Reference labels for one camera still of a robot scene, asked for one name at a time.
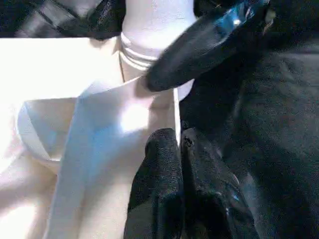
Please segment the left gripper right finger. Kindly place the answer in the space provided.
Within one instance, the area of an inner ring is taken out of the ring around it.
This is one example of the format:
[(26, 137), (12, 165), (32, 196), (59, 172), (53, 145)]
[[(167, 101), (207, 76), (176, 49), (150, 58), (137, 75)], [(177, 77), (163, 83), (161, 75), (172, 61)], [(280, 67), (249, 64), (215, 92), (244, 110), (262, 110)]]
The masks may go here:
[(199, 131), (181, 136), (188, 239), (257, 239), (253, 215), (236, 176)]

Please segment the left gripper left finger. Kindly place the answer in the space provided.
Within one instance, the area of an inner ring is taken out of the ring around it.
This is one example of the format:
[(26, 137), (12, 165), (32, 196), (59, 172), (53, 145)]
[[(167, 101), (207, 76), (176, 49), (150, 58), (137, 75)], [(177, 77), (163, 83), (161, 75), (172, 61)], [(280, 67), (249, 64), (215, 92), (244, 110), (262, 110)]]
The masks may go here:
[(184, 192), (175, 131), (162, 128), (147, 140), (145, 157), (131, 187), (126, 239), (179, 239)]

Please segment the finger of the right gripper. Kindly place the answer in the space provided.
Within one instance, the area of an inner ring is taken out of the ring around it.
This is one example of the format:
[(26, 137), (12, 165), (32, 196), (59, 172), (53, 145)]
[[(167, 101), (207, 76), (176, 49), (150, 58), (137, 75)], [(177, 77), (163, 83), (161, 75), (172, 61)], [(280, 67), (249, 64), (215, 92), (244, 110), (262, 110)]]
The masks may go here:
[(185, 30), (148, 69), (147, 88), (160, 92), (176, 88), (250, 50), (266, 26), (267, 2), (236, 2), (215, 7)]
[(120, 35), (125, 14), (125, 0), (102, 0), (91, 14), (91, 36), (105, 40)]

